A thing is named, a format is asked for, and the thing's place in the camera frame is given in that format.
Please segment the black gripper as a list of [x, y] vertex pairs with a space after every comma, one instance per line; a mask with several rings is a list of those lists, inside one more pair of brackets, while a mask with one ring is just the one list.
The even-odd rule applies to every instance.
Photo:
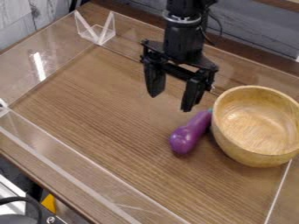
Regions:
[[207, 38], [209, 11], [180, 16], [164, 12], [165, 28], [163, 42], [144, 39], [140, 61], [144, 64], [145, 89], [155, 98], [165, 87], [165, 75], [187, 81], [181, 98], [181, 111], [191, 112], [203, 97], [204, 90], [211, 90], [216, 64], [203, 55]]

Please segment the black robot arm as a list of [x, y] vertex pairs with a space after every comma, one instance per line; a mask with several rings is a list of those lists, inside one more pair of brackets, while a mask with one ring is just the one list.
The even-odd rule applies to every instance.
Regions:
[[165, 88], [165, 75], [185, 81], [181, 111], [189, 112], [211, 91], [219, 66], [204, 56], [209, 7], [217, 0], [167, 0], [163, 42], [144, 39], [140, 62], [147, 92], [156, 97]]

